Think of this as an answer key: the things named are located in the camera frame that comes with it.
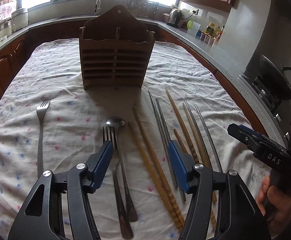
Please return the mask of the right hand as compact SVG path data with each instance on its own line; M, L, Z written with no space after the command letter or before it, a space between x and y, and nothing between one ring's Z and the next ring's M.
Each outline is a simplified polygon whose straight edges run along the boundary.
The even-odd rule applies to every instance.
M273 219L268 223L270 235L275 237L283 231L291 219L291 190L285 194L276 186L271 186L270 176L268 175L263 178L256 198L256 203L263 216L266 215L263 205L266 198L277 209Z

